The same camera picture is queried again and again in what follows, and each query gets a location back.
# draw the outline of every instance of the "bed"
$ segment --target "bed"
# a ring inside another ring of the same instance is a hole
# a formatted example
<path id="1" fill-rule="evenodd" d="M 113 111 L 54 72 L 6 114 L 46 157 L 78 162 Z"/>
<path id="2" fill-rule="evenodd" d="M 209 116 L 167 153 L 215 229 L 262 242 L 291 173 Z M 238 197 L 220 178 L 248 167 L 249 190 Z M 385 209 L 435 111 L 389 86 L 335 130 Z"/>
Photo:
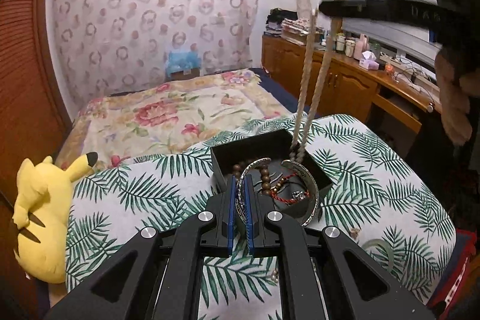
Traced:
<path id="1" fill-rule="evenodd" d="M 161 110 L 148 116 L 145 107 L 152 110 L 159 102 Z M 209 149 L 268 131 L 292 132 L 296 106 L 267 74 L 251 69 L 90 103 L 57 158 L 61 166 L 83 152 L 97 151 L 100 160 L 96 173 L 75 187 L 67 234 L 67 290 L 137 229 L 170 229 L 200 211 L 215 191 Z M 307 151 L 334 183 L 323 216 L 311 226 L 338 226 L 384 266 L 385 251 L 371 243 L 387 243 L 394 252 L 392 275 L 426 304 L 455 246 L 454 226 L 438 200 L 394 151 L 353 117 L 315 119 Z M 146 180 L 149 188 L 139 197 L 137 189 Z M 205 260 L 199 319 L 246 314 L 281 318 L 275 268 L 274 258 L 251 259 L 237 238 L 231 258 Z M 64 287 L 51 286 L 52 303 L 63 294 Z"/>

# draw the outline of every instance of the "red fabric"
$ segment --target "red fabric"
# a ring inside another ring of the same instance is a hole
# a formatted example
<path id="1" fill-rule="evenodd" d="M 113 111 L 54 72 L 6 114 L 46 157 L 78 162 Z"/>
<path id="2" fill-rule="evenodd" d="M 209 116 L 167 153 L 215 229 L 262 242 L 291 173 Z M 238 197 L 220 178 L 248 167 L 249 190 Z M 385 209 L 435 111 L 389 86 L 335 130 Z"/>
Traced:
<path id="1" fill-rule="evenodd" d="M 448 278 L 447 283 L 445 283 L 445 285 L 443 286 L 443 289 L 436 294 L 436 297 L 433 300 L 430 300 L 428 302 L 427 306 L 429 308 L 432 308 L 439 302 L 445 301 L 448 294 L 450 293 L 455 283 L 457 282 L 457 279 L 461 274 L 464 266 L 465 266 L 465 272 L 462 276 L 461 281 L 458 283 L 457 290 L 455 291 L 455 294 L 453 295 L 450 303 L 447 305 L 447 307 L 445 308 L 445 311 L 438 317 L 437 320 L 444 320 L 448 315 L 448 312 L 450 311 L 450 309 L 455 305 L 458 298 L 460 297 L 460 292 L 470 272 L 470 257 L 474 256 L 476 253 L 475 243 L 477 242 L 477 235 L 473 232 L 463 231 L 461 229 L 457 229 L 457 231 L 463 233 L 464 235 L 470 236 L 471 240 L 467 243 L 467 245 L 463 249 L 462 254 L 460 255 L 459 262 L 457 263 L 457 266 L 455 267 L 454 272 L 452 272 L 452 274 Z"/>

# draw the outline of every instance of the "silver screw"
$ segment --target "silver screw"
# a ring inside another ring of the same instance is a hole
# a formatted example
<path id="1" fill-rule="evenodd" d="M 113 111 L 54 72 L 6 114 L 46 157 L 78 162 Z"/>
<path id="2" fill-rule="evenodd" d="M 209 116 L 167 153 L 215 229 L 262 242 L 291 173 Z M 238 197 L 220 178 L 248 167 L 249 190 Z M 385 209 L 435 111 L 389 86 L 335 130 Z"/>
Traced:
<path id="1" fill-rule="evenodd" d="M 336 226 L 328 226 L 325 228 L 325 234 L 329 238 L 337 238 L 340 236 L 340 230 Z"/>
<path id="2" fill-rule="evenodd" d="M 155 228 L 153 228 L 151 226 L 148 226 L 147 228 L 143 228 L 142 232 L 141 232 L 142 237 L 145 238 L 145 239 L 151 239 L 156 234 L 157 234 L 157 231 L 155 230 Z"/>
<path id="3" fill-rule="evenodd" d="M 280 221 L 283 215 L 279 211 L 271 211 L 270 213 L 267 214 L 267 217 L 269 220 L 272 220 L 272 221 Z"/>
<path id="4" fill-rule="evenodd" d="M 210 221 L 213 219 L 213 213 L 210 211 L 201 211 L 198 213 L 198 219 L 201 221 Z"/>

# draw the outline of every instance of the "louvered wooden door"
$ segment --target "louvered wooden door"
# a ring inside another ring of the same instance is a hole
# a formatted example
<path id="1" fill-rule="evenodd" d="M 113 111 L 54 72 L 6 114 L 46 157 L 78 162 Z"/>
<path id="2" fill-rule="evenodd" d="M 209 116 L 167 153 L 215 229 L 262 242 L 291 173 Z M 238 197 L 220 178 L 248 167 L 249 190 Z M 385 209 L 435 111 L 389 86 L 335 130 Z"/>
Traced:
<path id="1" fill-rule="evenodd" d="M 22 160 L 39 163 L 55 153 L 68 128 L 42 57 L 44 18 L 45 0 L 0 0 L 0 294 L 7 291 L 31 319 L 37 318 L 35 284 L 18 266 L 5 230 Z"/>

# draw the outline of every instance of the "yellow plush toy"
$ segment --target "yellow plush toy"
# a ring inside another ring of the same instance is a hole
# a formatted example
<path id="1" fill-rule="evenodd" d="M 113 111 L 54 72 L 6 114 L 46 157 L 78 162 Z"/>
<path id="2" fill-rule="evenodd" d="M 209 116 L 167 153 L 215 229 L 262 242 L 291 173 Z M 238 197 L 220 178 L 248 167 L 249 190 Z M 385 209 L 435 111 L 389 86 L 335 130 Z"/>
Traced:
<path id="1" fill-rule="evenodd" d="M 25 159 L 17 173 L 13 224 L 14 253 L 29 274 L 48 283 L 65 281 L 65 243 L 72 183 L 89 174 L 96 152 L 77 158 L 67 170 L 47 156 L 36 166 Z"/>

